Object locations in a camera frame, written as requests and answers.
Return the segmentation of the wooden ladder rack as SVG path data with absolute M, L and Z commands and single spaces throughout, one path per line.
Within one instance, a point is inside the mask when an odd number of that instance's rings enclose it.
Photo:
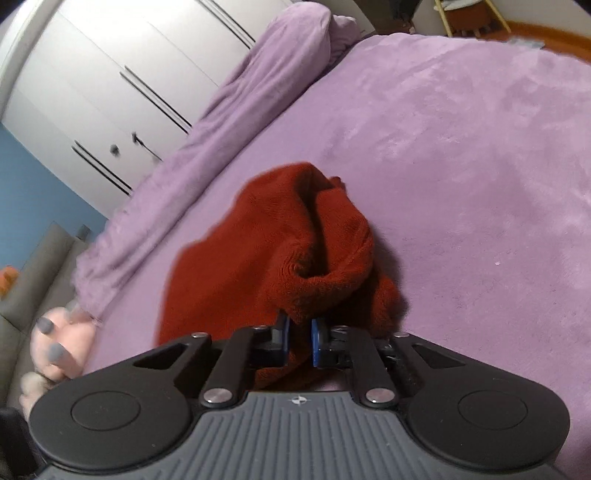
M 483 30 L 500 28 L 511 34 L 512 29 L 491 0 L 434 1 L 434 9 L 439 14 L 448 37 L 466 36 L 472 33 L 480 38 Z

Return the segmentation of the pink plush toy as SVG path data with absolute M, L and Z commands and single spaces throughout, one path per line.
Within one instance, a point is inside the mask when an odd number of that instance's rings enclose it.
M 19 404 L 26 420 L 51 388 L 82 375 L 96 332 L 93 317 L 76 303 L 50 309 L 37 319 L 29 347 L 33 371 L 20 382 Z

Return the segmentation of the red knitted garment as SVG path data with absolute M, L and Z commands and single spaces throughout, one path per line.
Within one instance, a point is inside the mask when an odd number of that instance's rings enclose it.
M 259 371 L 270 387 L 311 363 L 311 320 L 385 337 L 399 326 L 402 297 L 379 265 L 369 221 L 345 184 L 310 163 L 247 183 L 221 223 L 177 256 L 157 336 L 165 344 L 197 331 L 215 340 L 235 330 L 293 321 L 287 366 Z

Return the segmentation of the grey sofa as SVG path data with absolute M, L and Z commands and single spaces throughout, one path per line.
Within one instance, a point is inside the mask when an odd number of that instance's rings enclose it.
M 88 244 L 52 224 L 1 301 L 1 405 L 19 406 L 21 377 L 33 370 L 30 334 L 36 320 L 74 298 L 71 277 Z

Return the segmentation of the white wardrobe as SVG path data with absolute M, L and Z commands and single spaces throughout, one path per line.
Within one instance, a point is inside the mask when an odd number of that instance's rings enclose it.
M 110 216 L 185 141 L 283 1 L 25 1 L 1 25 L 1 120 Z

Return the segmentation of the orange toy on sofa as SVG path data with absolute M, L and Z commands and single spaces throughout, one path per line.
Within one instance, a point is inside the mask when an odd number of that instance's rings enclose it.
M 3 299 L 15 285 L 19 277 L 19 270 L 6 266 L 0 271 L 0 298 Z

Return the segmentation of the purple pillow roll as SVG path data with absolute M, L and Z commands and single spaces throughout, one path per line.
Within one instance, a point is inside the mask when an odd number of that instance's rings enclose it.
M 209 184 L 267 125 L 361 38 L 356 20 L 298 2 L 266 27 L 166 157 L 77 259 L 78 307 L 100 321 L 109 304 Z

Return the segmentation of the purple bed blanket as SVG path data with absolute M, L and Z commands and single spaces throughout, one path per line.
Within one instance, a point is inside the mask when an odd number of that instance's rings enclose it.
M 235 156 L 105 314 L 88 367 L 150 349 L 166 278 L 250 178 L 308 161 L 346 183 L 404 327 L 558 393 L 558 466 L 590 475 L 590 66 L 505 43 L 356 44 Z

